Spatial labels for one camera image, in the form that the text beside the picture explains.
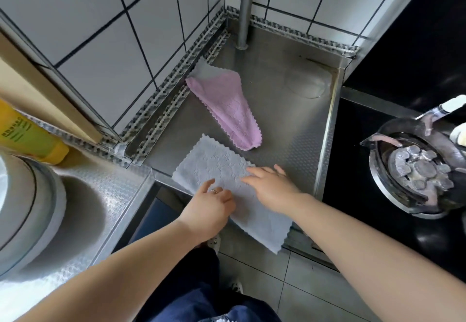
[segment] cleaning cloth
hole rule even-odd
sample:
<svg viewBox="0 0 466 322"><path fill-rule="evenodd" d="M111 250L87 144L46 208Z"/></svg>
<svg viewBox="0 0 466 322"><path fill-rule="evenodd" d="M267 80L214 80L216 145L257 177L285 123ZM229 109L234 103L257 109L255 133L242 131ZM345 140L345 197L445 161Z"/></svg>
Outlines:
<svg viewBox="0 0 466 322"><path fill-rule="evenodd" d="M230 218L250 236L273 253L278 253L292 220L264 207L254 189L240 181L249 175L246 167L254 166L218 141L202 135L199 142L173 173L173 180L194 194L199 186L211 178L214 186L232 191L236 210Z"/></svg>
<svg viewBox="0 0 466 322"><path fill-rule="evenodd" d="M210 66L201 57L186 83L236 147L247 151L260 146L262 135L244 98L237 72Z"/></svg>

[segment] metal pipe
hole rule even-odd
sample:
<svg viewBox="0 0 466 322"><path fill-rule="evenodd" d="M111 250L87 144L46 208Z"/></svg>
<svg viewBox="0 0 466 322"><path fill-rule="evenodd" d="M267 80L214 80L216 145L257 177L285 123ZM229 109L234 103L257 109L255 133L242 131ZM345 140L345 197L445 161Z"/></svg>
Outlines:
<svg viewBox="0 0 466 322"><path fill-rule="evenodd" d="M241 0L240 29L238 31L238 41L236 43L236 48L239 50L246 50L248 48L248 44L246 44L246 39L248 37L249 20L251 19L252 5L253 0Z"/></svg>

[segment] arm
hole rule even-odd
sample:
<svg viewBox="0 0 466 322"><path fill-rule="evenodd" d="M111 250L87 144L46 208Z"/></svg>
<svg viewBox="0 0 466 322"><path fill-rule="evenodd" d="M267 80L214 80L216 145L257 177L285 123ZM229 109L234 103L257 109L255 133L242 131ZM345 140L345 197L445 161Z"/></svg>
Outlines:
<svg viewBox="0 0 466 322"><path fill-rule="evenodd" d="M18 321L131 321L172 268L226 225L235 203L229 190L207 192L213 182L174 222L72 278Z"/></svg>
<svg viewBox="0 0 466 322"><path fill-rule="evenodd" d="M323 249L384 322L466 320L466 284L415 251L300 193L275 165L242 180L270 209L288 215Z"/></svg>

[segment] shoe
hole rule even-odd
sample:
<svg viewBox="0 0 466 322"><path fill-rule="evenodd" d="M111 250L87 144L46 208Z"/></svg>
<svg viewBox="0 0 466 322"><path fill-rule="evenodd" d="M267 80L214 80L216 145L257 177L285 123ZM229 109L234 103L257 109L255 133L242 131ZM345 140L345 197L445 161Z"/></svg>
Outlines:
<svg viewBox="0 0 466 322"><path fill-rule="evenodd" d="M218 252L220 251L220 235L215 235L210 240L207 241L207 246L211 249L214 249L215 254L218 256Z"/></svg>
<svg viewBox="0 0 466 322"><path fill-rule="evenodd" d="M241 284L241 282L239 280L234 281L230 285L230 289L235 291L236 293L243 294L243 284Z"/></svg>

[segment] gray cloth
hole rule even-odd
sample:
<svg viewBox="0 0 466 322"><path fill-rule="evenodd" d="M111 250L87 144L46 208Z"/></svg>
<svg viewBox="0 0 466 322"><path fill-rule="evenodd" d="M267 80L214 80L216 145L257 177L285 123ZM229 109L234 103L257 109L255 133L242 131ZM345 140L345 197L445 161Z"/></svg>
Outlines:
<svg viewBox="0 0 466 322"><path fill-rule="evenodd" d="M214 186L232 191L236 210L231 219L273 253L280 250L292 224L287 216L264 207L252 187L240 181L254 166L243 157L206 135L189 152L173 173L173 180L194 194L199 186L214 178Z"/></svg>

